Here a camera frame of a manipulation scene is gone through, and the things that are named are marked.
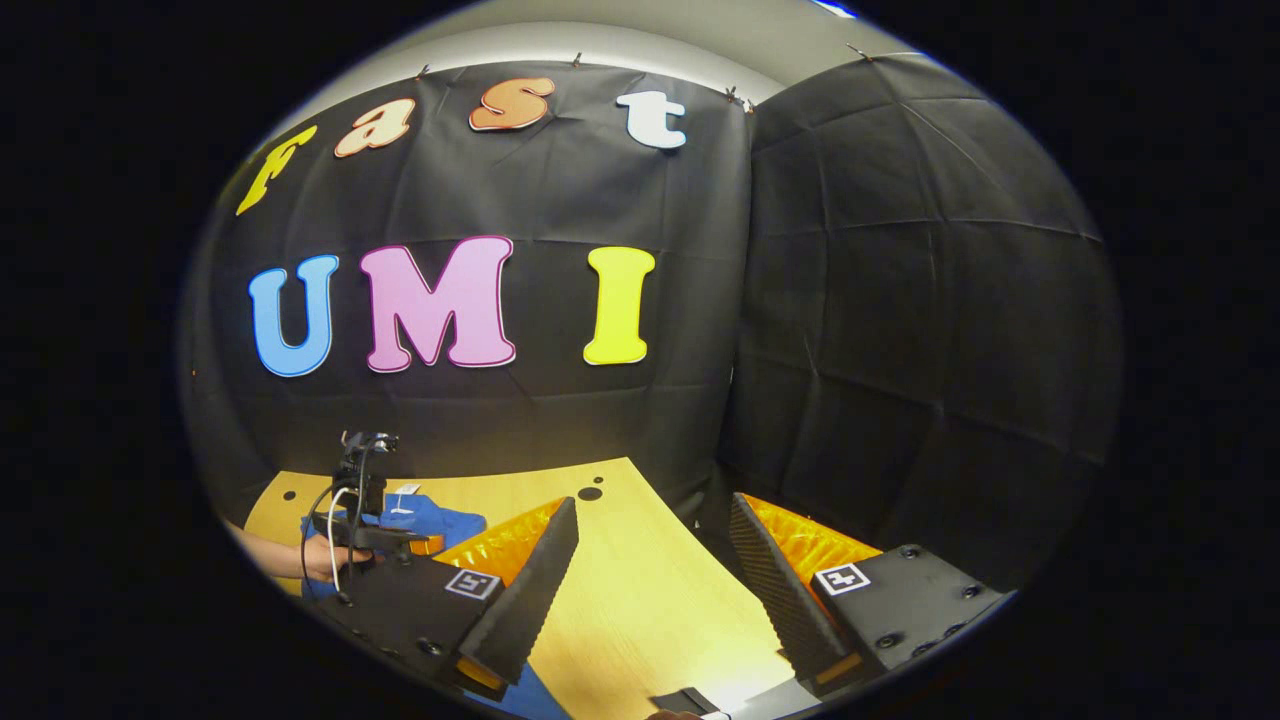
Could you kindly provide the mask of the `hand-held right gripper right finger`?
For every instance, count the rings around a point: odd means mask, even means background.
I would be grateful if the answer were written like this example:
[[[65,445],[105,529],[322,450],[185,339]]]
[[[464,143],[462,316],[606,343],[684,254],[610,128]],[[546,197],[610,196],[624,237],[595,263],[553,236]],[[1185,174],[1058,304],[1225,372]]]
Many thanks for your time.
[[[914,665],[1009,600],[922,544],[877,550],[744,493],[730,538],[796,680],[820,700]]]

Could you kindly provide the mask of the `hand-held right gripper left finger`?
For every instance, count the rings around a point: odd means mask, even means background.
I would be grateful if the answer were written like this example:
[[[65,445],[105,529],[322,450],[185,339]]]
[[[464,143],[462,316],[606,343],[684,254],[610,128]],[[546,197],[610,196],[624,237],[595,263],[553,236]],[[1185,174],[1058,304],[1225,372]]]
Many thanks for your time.
[[[317,611],[420,680],[498,701],[521,682],[577,544],[576,502],[556,498],[433,557],[392,553]]]

